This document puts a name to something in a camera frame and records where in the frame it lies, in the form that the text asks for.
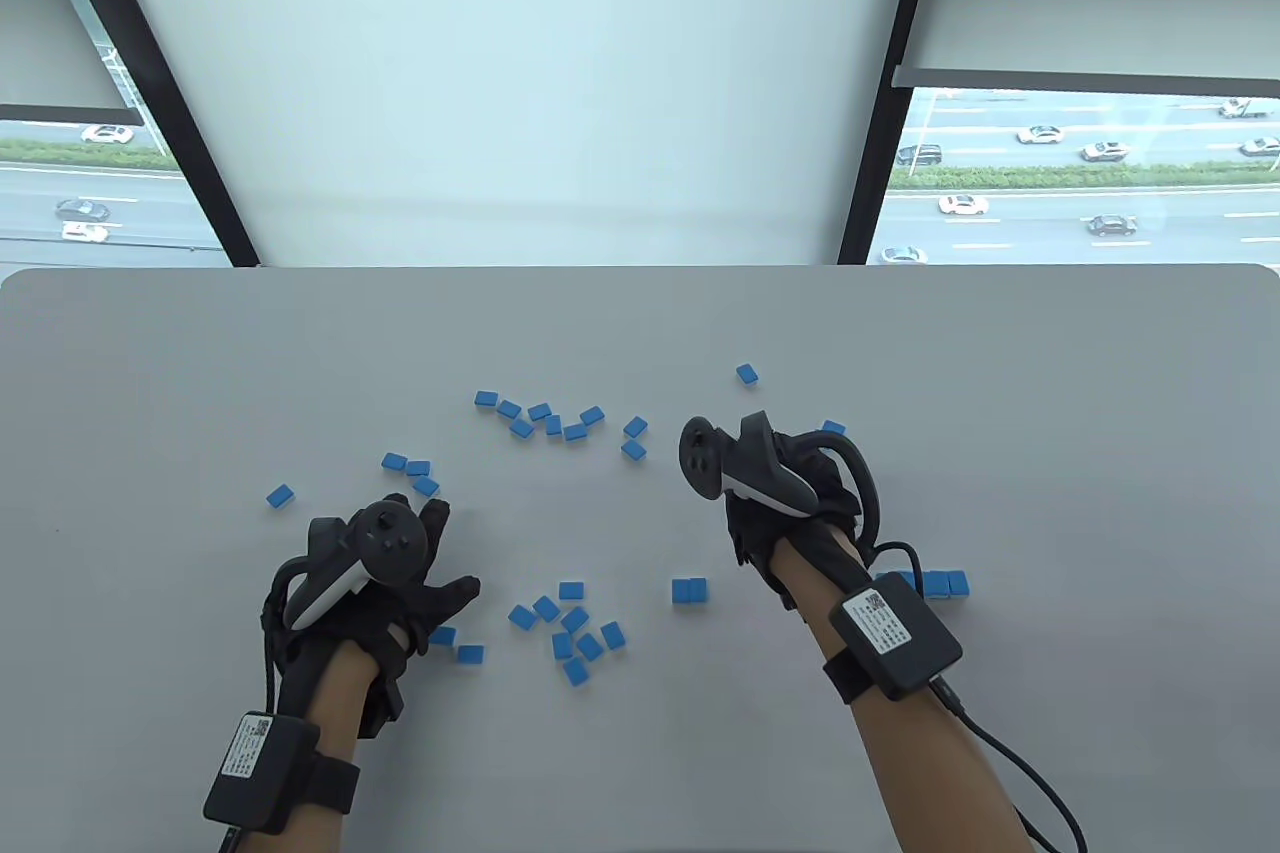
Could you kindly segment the person's left hand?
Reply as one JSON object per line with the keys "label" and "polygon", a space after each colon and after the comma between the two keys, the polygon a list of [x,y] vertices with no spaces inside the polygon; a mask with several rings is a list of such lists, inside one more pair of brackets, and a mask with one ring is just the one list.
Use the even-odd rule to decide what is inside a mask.
{"label": "person's left hand", "polygon": [[262,606],[274,712],[305,717],[339,646],[349,642],[376,667],[360,701],[358,738],[372,739],[399,719],[410,657],[425,654],[433,634],[481,589],[477,578],[428,584],[449,517],[443,498],[413,508],[404,494],[390,493],[348,519],[310,520],[305,555],[276,570]]}

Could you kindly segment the person's right hand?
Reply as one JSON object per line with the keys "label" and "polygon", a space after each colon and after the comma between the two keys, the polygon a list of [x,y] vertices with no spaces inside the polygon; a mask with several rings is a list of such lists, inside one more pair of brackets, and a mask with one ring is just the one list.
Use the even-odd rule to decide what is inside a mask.
{"label": "person's right hand", "polygon": [[865,457],[832,432],[786,434],[756,423],[742,428],[722,462],[721,493],[735,557],[799,608],[795,590],[774,571],[790,548],[845,594],[868,583],[881,526],[881,502]]}

